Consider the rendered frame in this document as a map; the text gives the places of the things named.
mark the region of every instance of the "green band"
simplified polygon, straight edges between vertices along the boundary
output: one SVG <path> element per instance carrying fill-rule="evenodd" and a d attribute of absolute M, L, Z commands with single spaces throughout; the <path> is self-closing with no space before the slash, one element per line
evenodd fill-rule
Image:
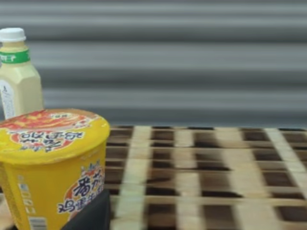
<path fill-rule="evenodd" d="M 18 64 L 30 61 L 29 50 L 14 52 L 14 53 L 6 53 L 0 52 L 1 62 L 5 64 Z"/>

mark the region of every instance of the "wooden grid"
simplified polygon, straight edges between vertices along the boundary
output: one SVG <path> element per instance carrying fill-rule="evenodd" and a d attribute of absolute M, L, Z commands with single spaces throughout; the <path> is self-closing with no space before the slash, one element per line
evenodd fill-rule
<path fill-rule="evenodd" d="M 113 127 L 112 230 L 306 230 L 307 130 Z"/>

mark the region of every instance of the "plastic bottle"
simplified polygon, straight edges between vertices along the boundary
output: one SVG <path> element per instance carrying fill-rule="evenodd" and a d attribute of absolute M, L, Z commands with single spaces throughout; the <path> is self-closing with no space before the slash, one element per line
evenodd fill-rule
<path fill-rule="evenodd" d="M 21 28 L 0 30 L 0 93 L 5 119 L 44 109 L 41 78 Z"/>

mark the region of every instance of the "bottle label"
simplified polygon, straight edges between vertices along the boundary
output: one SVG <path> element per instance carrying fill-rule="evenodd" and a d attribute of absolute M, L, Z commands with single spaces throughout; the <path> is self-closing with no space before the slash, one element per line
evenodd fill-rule
<path fill-rule="evenodd" d="M 21 52 L 0 52 L 1 62 L 4 64 L 19 64 L 23 62 L 30 61 L 29 50 Z"/>
<path fill-rule="evenodd" d="M 15 117 L 16 111 L 14 107 L 13 88 L 8 82 L 0 80 L 0 93 L 2 98 L 2 105 L 3 105 L 5 119 Z"/>

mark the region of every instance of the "yellow container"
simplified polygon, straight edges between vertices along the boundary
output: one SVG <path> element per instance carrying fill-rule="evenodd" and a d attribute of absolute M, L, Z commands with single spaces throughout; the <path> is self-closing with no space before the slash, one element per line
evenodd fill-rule
<path fill-rule="evenodd" d="M 18 229 L 59 230 L 103 190 L 109 132 L 76 109 L 0 123 L 0 185 Z"/>

